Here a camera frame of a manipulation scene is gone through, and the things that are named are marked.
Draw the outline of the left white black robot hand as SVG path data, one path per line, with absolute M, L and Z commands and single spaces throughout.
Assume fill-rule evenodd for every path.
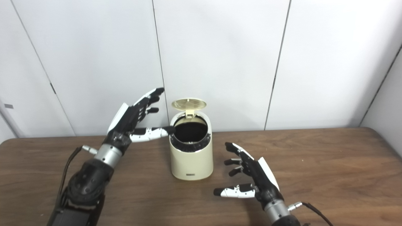
M 151 105 L 160 100 L 164 91 L 163 87 L 155 88 L 133 105 L 123 103 L 108 128 L 103 144 L 117 148 L 124 155 L 131 143 L 147 142 L 174 134 L 174 126 L 138 127 L 147 115 L 158 113 L 159 108 Z

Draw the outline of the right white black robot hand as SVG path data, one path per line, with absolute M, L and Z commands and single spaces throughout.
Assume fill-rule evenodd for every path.
M 215 188 L 213 191 L 215 196 L 232 198 L 255 197 L 260 202 L 262 208 L 265 208 L 267 204 L 275 204 L 285 200 L 280 193 L 277 183 L 274 182 L 272 171 L 263 157 L 255 160 L 246 150 L 235 143 L 226 142 L 225 147 L 228 152 L 238 156 L 237 159 L 224 161 L 226 166 L 237 165 L 228 175 L 235 176 L 238 173 L 243 173 L 250 176 L 253 179 L 253 183 Z

